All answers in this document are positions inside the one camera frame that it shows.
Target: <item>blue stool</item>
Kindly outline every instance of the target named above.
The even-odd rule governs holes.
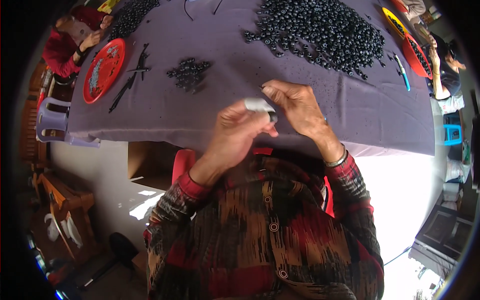
[[[445,146],[453,146],[462,143],[462,127],[454,124],[444,124]]]

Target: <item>black bead pile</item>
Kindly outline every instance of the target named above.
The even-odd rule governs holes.
[[[208,61],[195,63],[195,58],[182,60],[177,68],[167,71],[169,78],[175,77],[178,88],[183,88],[185,92],[196,94],[199,92],[199,84],[205,78],[204,72],[210,67]]]
[[[366,80],[360,67],[384,55],[380,31],[338,0],[264,0],[257,14],[265,15],[257,22],[259,32],[245,31],[245,42],[262,40],[278,58],[284,55],[278,50],[289,50],[328,70],[355,70]]]
[[[115,23],[108,41],[128,37],[137,29],[143,17],[157,6],[160,6],[160,0],[131,0],[125,3],[115,14]]]
[[[432,72],[430,72],[430,68],[428,67],[428,62],[423,58],[423,54],[418,49],[417,44],[415,44],[415,42],[409,38],[408,38],[408,41],[413,48],[413,52],[415,52],[415,55],[417,55],[417,59],[419,60],[421,66],[425,70],[425,73],[427,73],[428,76],[431,76]]]
[[[388,18],[392,21],[393,25],[395,25],[398,31],[400,31],[404,35],[405,32],[403,31],[402,25],[400,25],[395,19],[392,19],[392,17],[388,16]]]

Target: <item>floor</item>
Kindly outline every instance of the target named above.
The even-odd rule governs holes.
[[[442,141],[443,117],[434,101],[432,111],[436,140]],[[439,143],[435,147],[435,157],[414,155],[356,158],[371,193],[377,238],[385,262],[412,244],[430,213],[442,190],[448,150],[448,147]],[[148,221],[147,209],[155,205],[163,191],[130,182],[127,179],[127,155],[126,142],[102,141],[98,149],[64,143],[51,145],[54,168],[83,179],[94,193],[96,205],[93,208],[92,222],[100,239],[107,240],[110,233],[117,231],[129,238],[137,249],[142,250],[142,232]],[[106,278],[115,277],[120,282],[129,282],[125,272],[129,271],[119,266]],[[400,291],[401,278],[398,274],[400,273],[391,266],[385,269],[384,299],[406,299],[405,296],[409,298],[413,295],[403,295]],[[97,286],[102,287],[101,290],[115,289],[119,283],[117,280],[102,279]],[[94,294],[91,292],[88,298],[94,299]]]

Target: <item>gold bracelet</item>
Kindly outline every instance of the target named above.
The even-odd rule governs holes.
[[[345,159],[347,159],[348,151],[345,148],[344,144],[342,144],[342,146],[343,146],[343,155],[339,160],[334,161],[333,163],[327,163],[326,161],[324,161],[324,164],[327,168],[335,168],[336,166],[341,165],[345,161]]]

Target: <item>purple tablecloth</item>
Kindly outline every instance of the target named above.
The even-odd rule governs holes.
[[[344,2],[360,16],[369,15],[372,19],[365,19],[382,31],[386,39],[385,54],[392,55],[393,51],[400,57],[410,80],[410,92],[396,72],[397,63],[386,55],[383,58],[386,68],[376,61],[373,68],[364,70],[368,75],[365,82],[357,75],[350,77],[311,65],[289,51],[276,58],[260,41],[246,44],[243,31],[256,30],[255,11],[260,1],[223,1],[213,15],[219,1],[187,2],[193,22],[183,11],[183,1],[161,1],[125,39],[125,61],[110,90],[95,103],[86,104],[82,88],[89,62],[106,40],[93,49],[73,93],[69,133],[112,141],[167,141],[202,151],[219,110],[246,96],[263,96],[258,85],[278,78],[312,86],[322,112],[353,155],[399,152],[434,155],[433,117],[425,79],[410,68],[401,50],[401,38],[383,16],[378,3],[396,12],[389,1]],[[136,67],[144,43],[150,43],[146,66],[151,71],[145,74],[144,81],[137,76],[133,88],[127,90],[117,108],[108,114],[113,98],[131,75],[125,70]],[[203,81],[206,88],[197,95],[176,88],[175,80],[166,76],[167,70],[188,57],[213,64]],[[260,142],[318,156],[314,143],[297,134],[281,111],[277,111],[280,136],[275,139],[263,136]]]

